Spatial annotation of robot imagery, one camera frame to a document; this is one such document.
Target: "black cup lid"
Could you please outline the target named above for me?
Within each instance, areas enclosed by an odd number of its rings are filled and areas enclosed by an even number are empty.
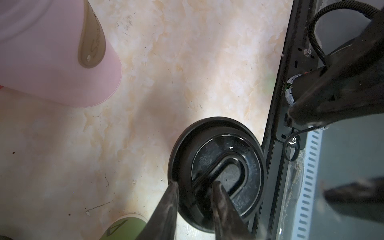
[[[220,181],[244,222],[261,203],[265,162],[254,135],[224,117],[200,120],[177,140],[168,179],[179,183],[179,213],[192,226],[213,232],[211,184]]]

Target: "marble countertop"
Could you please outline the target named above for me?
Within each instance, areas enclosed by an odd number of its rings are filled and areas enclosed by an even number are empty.
[[[262,142],[292,0],[90,0],[122,61],[116,93],[71,108],[0,90],[0,235],[99,239],[149,219],[173,144],[225,116]],[[176,239],[214,239],[178,216]]]

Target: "pink bottle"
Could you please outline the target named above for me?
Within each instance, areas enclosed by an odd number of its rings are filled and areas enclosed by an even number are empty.
[[[88,107],[116,91],[121,73],[87,0],[0,1],[0,85]]]

